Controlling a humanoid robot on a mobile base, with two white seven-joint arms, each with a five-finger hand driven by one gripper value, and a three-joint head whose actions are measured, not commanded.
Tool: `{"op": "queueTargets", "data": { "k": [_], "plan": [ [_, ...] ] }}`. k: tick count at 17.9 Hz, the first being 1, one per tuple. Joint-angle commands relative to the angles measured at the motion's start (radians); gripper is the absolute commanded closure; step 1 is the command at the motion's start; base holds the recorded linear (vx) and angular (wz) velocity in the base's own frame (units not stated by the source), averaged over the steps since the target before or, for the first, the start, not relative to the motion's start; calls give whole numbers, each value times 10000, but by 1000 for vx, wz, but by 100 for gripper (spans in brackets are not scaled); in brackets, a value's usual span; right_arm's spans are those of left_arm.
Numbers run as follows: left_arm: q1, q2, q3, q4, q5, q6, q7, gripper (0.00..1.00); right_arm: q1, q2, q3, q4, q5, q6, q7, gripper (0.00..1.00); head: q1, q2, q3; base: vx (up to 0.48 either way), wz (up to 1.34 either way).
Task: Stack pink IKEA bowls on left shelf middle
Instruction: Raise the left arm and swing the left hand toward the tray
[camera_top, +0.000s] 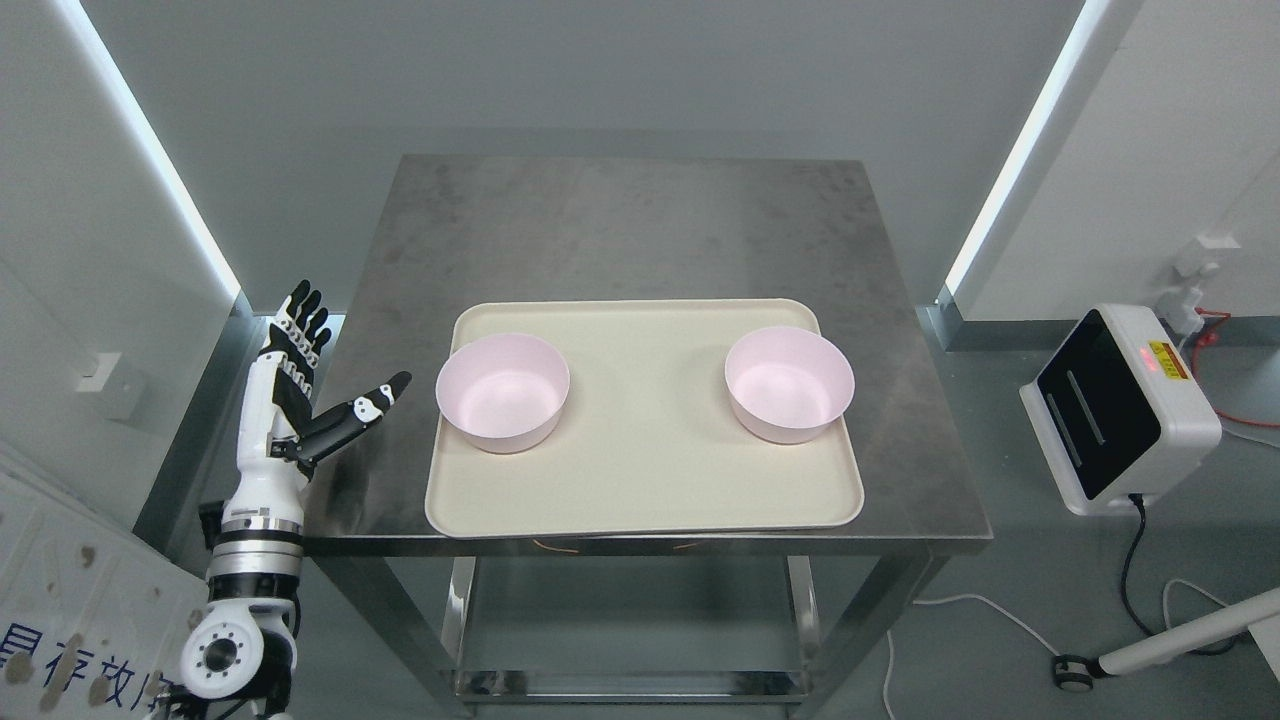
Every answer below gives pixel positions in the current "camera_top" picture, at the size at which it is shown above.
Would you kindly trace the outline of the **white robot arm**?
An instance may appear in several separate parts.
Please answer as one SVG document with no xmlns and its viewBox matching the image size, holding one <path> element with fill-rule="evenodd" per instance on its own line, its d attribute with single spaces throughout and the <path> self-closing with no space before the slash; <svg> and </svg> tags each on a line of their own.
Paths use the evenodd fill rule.
<svg viewBox="0 0 1280 720">
<path fill-rule="evenodd" d="M 207 603 L 178 656 L 178 678 L 157 693 L 151 719 L 289 719 L 298 662 L 303 548 L 296 521 L 205 519 L 211 552 Z"/>
</svg>

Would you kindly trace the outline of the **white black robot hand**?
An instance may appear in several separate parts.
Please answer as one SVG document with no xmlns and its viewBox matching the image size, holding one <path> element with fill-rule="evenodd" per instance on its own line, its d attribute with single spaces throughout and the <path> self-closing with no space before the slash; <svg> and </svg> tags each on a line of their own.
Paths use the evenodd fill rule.
<svg viewBox="0 0 1280 720">
<path fill-rule="evenodd" d="M 246 379 L 236 450 L 239 482 L 221 510 L 224 530 L 300 533 L 301 495 L 317 465 L 379 424 L 412 380 L 411 373 L 398 372 L 316 414 L 312 392 L 332 338 L 328 318 L 321 292 L 301 281 L 270 319 Z"/>
</svg>

